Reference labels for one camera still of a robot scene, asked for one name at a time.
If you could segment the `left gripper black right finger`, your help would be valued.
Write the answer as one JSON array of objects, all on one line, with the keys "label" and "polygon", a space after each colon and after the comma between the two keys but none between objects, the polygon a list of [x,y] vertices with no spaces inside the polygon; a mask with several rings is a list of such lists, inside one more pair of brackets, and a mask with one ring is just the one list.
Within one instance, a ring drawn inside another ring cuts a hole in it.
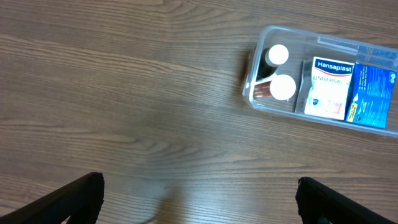
[{"label": "left gripper black right finger", "polygon": [[303,224],[395,224],[311,177],[298,180],[295,199]]}]

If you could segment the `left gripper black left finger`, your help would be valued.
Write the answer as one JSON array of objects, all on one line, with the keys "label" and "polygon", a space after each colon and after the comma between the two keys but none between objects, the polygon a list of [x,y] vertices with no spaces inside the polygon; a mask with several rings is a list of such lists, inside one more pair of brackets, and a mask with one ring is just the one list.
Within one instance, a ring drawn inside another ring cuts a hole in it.
[{"label": "left gripper black left finger", "polygon": [[90,172],[1,217],[1,223],[96,223],[104,202],[104,177]]}]

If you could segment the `orange vitamin tablet tube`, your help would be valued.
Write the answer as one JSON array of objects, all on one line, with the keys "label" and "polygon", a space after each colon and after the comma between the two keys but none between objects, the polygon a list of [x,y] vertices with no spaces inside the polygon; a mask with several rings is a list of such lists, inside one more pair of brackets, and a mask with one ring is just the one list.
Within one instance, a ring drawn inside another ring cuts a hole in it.
[{"label": "orange vitamin tablet tube", "polygon": [[255,84],[253,97],[268,98],[276,100],[289,100],[296,91],[295,80],[289,75],[272,75],[266,81]]}]

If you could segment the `white plaster box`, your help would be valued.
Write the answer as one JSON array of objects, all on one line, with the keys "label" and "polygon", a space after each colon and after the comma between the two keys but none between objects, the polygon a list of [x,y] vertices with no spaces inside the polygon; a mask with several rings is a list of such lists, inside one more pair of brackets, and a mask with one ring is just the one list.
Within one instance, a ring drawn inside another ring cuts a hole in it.
[{"label": "white plaster box", "polygon": [[314,57],[305,60],[295,112],[343,120],[354,63]]}]

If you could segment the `blue lozenge box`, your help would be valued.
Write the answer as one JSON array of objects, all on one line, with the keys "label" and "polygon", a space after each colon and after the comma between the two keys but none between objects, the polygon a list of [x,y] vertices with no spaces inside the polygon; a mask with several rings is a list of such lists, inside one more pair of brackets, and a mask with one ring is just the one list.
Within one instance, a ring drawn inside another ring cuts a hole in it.
[{"label": "blue lozenge box", "polygon": [[357,63],[346,122],[384,129],[387,126],[397,72]]}]

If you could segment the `dark brown medicine bottle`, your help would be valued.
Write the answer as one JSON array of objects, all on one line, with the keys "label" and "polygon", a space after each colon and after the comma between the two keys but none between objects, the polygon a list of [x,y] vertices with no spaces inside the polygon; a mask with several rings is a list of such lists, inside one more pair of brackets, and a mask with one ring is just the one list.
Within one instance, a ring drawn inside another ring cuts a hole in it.
[{"label": "dark brown medicine bottle", "polygon": [[273,45],[263,50],[256,80],[262,80],[275,73],[280,65],[289,58],[289,50],[282,44]]}]

